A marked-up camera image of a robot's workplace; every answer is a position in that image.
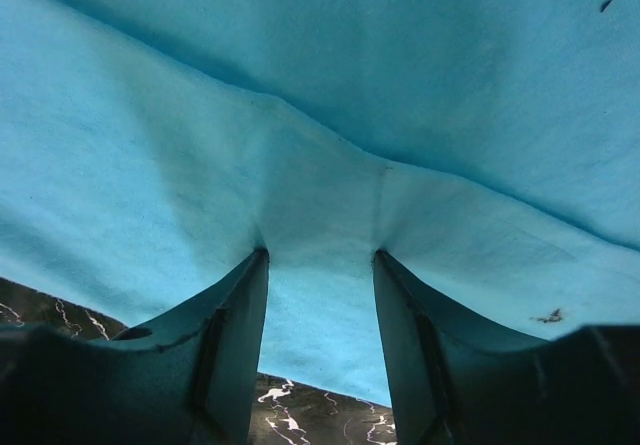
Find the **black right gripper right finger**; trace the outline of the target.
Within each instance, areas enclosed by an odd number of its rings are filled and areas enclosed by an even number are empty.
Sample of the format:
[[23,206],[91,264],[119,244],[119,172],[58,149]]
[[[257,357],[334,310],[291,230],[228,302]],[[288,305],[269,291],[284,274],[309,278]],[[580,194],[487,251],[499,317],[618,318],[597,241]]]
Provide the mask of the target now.
[[635,444],[639,329],[545,341],[489,320],[385,251],[373,283],[401,444]]

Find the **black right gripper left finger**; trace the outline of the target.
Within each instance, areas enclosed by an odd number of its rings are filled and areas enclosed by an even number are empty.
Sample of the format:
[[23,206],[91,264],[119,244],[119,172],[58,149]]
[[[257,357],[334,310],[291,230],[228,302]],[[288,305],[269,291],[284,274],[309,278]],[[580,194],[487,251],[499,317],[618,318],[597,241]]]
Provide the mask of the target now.
[[269,278],[251,253],[219,282],[111,340],[1,330],[5,444],[243,444]]

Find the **cyan t shirt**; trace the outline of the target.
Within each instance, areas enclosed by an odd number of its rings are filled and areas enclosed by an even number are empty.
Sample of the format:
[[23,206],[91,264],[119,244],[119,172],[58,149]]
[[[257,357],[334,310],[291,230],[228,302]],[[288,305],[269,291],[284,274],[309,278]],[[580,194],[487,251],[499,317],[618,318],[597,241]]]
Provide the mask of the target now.
[[372,260],[639,319],[639,0],[1,0],[1,272],[134,325],[270,255],[260,368],[382,404]]

